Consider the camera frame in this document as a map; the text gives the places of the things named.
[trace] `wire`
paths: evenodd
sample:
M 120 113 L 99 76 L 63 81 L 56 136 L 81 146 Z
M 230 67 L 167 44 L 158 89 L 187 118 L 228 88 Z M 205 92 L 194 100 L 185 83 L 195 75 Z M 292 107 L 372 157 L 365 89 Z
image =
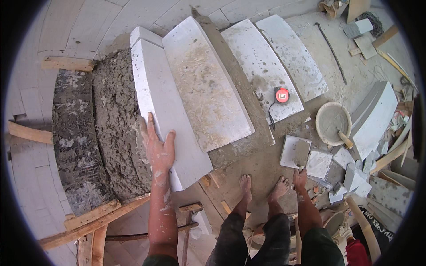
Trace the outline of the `wire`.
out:
M 272 107 L 272 105 L 274 105 L 274 103 L 272 103 L 272 104 L 269 106 L 268 114 L 269 114 L 269 120 L 271 120 L 271 126 L 272 126 L 272 129 L 275 131 L 275 122 L 274 122 L 273 117 L 272 117 L 272 115 L 271 115 L 271 107 Z

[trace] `tape measure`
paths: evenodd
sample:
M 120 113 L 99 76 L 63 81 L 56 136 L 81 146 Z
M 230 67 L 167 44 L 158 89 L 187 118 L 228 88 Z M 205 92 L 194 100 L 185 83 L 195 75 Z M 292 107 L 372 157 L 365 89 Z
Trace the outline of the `tape measure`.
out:
M 288 101 L 290 95 L 288 94 L 288 90 L 285 88 L 274 87 L 273 91 L 275 92 L 275 98 L 273 99 L 273 103 L 269 106 L 268 113 L 269 113 L 269 120 L 271 120 L 272 129 L 275 131 L 275 122 L 271 115 L 271 107 L 275 103 L 285 104 Z
M 274 102 L 275 103 L 286 103 L 290 97 L 290 95 L 288 94 L 288 90 L 285 88 L 280 88 L 280 87 L 274 87 L 274 92 L 275 92 L 275 98 L 274 98 Z

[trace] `red cloth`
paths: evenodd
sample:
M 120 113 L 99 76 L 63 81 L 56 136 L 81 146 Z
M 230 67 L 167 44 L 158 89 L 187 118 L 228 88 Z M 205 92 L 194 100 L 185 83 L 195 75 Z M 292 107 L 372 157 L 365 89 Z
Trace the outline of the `red cloth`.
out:
M 367 252 L 359 239 L 349 240 L 346 244 L 348 266 L 371 266 Z

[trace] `bare foot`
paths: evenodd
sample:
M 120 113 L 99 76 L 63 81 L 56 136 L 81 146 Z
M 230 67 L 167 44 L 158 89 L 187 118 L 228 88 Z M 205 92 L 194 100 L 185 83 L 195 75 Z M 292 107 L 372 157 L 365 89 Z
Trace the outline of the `bare foot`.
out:
M 267 200 L 268 201 L 276 201 L 279 197 L 284 195 L 289 188 L 290 184 L 287 178 L 284 176 L 281 176 L 278 180 L 278 182 L 275 185 L 275 188 L 273 191 L 269 194 Z
M 243 174 L 239 179 L 240 188 L 242 190 L 242 199 L 247 203 L 251 202 L 251 175 Z

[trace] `white wall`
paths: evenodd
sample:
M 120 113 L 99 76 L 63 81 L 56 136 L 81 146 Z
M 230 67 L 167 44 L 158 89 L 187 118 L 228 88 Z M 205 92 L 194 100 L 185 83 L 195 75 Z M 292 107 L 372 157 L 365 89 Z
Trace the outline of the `white wall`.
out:
M 191 15 L 190 6 L 221 28 L 245 18 L 290 17 L 315 11 L 318 0 L 51 0 L 35 18 L 13 68 L 6 119 L 33 127 L 52 124 L 57 70 L 41 70 L 45 56 L 100 59 L 129 47 L 129 33 L 143 26 L 164 36 Z M 71 213 L 60 183 L 53 145 L 10 138 L 9 171 L 21 210 L 37 239 L 65 230 Z M 68 243 L 47 252 L 56 265 L 75 265 Z

